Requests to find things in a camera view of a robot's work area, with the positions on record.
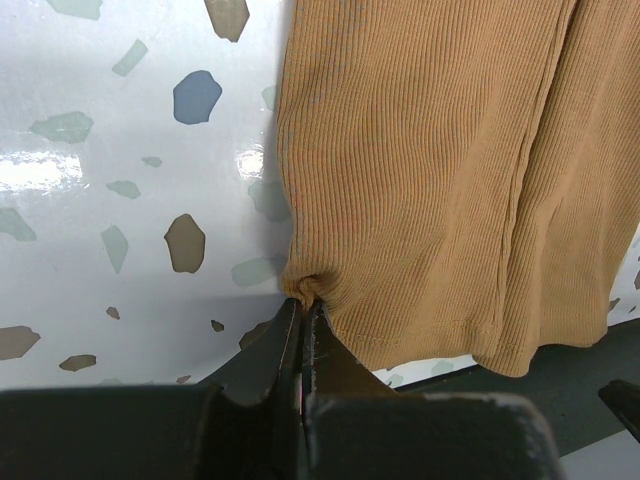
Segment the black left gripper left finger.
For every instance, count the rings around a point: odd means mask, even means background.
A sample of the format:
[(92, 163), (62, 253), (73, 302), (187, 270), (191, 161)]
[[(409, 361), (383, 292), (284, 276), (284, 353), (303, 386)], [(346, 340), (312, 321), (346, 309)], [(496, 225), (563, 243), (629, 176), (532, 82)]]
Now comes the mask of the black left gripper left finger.
[(300, 304), (194, 384), (8, 390), (5, 479), (297, 479)]

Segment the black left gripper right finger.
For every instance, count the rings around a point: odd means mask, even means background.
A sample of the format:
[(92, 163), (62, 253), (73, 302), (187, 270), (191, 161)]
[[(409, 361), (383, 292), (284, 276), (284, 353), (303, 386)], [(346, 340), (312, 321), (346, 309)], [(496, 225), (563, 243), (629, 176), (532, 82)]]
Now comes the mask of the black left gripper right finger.
[(560, 479), (550, 428), (523, 397), (398, 393), (336, 337), (315, 302), (303, 327), (312, 479)]

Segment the tan tank top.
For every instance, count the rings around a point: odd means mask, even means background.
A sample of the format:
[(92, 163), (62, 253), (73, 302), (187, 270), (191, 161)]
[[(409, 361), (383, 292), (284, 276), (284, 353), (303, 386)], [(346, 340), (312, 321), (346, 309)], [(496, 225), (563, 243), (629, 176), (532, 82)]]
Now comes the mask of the tan tank top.
[(284, 291), (369, 369), (589, 347), (639, 223), (635, 1), (299, 1)]

